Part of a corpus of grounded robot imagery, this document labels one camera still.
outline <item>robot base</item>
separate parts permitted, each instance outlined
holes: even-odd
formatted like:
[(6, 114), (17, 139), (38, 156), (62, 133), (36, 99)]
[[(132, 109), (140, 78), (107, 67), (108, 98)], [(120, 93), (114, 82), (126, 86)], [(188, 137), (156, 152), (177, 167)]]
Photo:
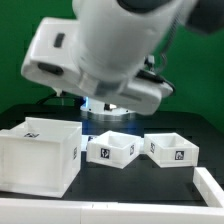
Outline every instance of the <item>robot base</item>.
[(135, 112), (117, 108), (112, 104), (105, 104), (97, 100), (85, 98), (86, 103), (81, 106), (81, 115), (86, 118), (100, 121), (123, 121), (135, 118)]

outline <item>blue light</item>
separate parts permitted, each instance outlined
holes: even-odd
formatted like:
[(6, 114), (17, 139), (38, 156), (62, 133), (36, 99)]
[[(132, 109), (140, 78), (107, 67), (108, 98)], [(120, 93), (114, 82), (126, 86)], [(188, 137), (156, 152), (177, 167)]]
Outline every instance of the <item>blue light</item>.
[(88, 97), (84, 97), (85, 100), (85, 108), (89, 107), (89, 98)]

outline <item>black cable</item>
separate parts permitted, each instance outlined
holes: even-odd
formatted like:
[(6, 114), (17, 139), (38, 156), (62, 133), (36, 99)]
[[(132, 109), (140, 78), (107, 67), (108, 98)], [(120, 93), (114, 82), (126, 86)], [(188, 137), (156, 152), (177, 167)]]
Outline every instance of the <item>black cable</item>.
[(173, 89), (173, 93), (176, 92), (175, 85), (161, 75), (155, 75), (155, 74), (150, 73), (149, 71), (140, 70), (139, 73), (137, 74), (136, 78), (154, 82), (157, 84), (166, 83)]
[(72, 99), (72, 100), (80, 100), (80, 97), (69, 97), (69, 96), (66, 96), (66, 93), (63, 92), (61, 96), (57, 96), (56, 93), (54, 94), (51, 94), (39, 101), (36, 102), (37, 105), (43, 105), (44, 103), (46, 103), (48, 100), (51, 100), (51, 99)]

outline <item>metal part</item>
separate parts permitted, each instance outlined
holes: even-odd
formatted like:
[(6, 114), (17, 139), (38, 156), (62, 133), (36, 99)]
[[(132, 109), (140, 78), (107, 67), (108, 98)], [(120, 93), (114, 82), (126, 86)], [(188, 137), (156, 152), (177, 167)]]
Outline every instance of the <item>metal part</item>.
[(122, 114), (122, 115), (110, 115), (110, 114), (95, 114), (95, 113), (92, 113), (91, 111), (81, 110), (81, 116), (85, 118), (90, 118), (93, 120), (99, 120), (99, 121), (126, 121), (126, 120), (135, 119), (136, 113), (127, 112), (126, 114)]

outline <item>small white box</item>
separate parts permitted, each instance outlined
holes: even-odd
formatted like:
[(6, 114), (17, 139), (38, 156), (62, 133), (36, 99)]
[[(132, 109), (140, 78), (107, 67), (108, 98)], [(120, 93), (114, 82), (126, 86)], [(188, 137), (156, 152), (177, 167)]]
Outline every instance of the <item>small white box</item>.
[(108, 131), (87, 144), (87, 162), (123, 169), (139, 155), (141, 138)]
[(197, 166), (199, 148), (176, 133), (146, 134), (145, 153), (160, 167)]

